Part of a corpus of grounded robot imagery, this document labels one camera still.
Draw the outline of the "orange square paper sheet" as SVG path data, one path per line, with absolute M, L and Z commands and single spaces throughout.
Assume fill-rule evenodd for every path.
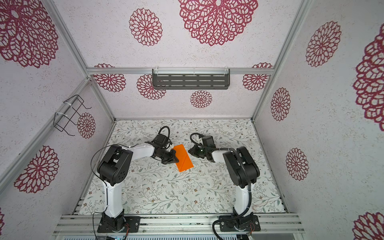
M 194 167 L 188 152 L 186 151 L 184 145 L 177 145 L 173 147 L 173 150 L 176 151 L 176 158 L 179 160 L 178 163 L 176 163 L 179 172 L 187 171 Z

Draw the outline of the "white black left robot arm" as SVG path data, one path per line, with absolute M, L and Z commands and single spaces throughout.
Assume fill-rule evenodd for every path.
M 123 212 L 121 183 L 129 173 L 131 161 L 154 157 L 159 158 L 163 164 L 173 164 L 179 161 L 176 154 L 174 149 L 168 150 L 150 143 L 131 148 L 117 144 L 109 146 L 97 168 L 100 179 L 105 183 L 105 214 L 116 218 Z

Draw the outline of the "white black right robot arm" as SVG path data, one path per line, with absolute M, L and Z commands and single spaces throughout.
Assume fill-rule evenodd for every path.
M 245 218 L 251 214 L 252 189 L 260 176 L 260 170 L 246 147 L 237 149 L 211 148 L 194 145 L 188 152 L 197 158 L 225 163 L 236 186 L 234 215 Z

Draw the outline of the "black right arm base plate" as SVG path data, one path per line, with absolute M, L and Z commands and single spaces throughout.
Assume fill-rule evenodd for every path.
M 221 232 L 259 232 L 261 225 L 259 219 L 253 213 L 236 220 L 226 221 L 231 216 L 220 216 Z

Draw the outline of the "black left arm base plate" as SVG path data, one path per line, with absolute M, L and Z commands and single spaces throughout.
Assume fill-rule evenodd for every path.
M 141 217 L 110 218 L 102 215 L 97 233 L 137 233 L 139 231 Z

